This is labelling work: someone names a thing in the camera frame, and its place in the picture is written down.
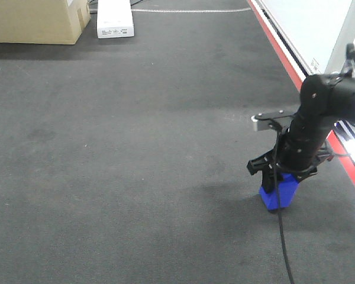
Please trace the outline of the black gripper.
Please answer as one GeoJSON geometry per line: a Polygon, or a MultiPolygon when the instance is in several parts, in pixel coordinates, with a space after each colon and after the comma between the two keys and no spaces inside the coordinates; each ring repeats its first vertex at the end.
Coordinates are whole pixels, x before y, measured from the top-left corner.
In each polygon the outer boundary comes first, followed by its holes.
{"type": "Polygon", "coordinates": [[[281,173],[293,174],[297,181],[303,181],[317,174],[317,168],[326,161],[332,161],[334,153],[326,147],[320,147],[309,158],[304,150],[290,152],[286,147],[277,147],[265,152],[247,163],[247,170],[251,175],[262,172],[262,188],[265,193],[272,193],[276,185],[283,181],[281,173]]]}

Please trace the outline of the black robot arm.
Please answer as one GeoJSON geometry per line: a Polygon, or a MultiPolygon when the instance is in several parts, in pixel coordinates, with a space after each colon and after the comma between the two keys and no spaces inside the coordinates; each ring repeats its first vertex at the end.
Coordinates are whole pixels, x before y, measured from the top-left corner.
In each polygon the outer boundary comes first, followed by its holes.
{"type": "Polygon", "coordinates": [[[277,141],[272,150],[250,160],[251,175],[262,172],[262,188],[275,189],[276,178],[292,174],[298,182],[315,175],[317,167],[332,154],[322,145],[334,124],[355,124],[355,45],[346,46],[346,62],[339,74],[307,76],[300,90],[300,106],[294,114],[257,114],[252,117],[258,131],[273,129],[277,141]]]}

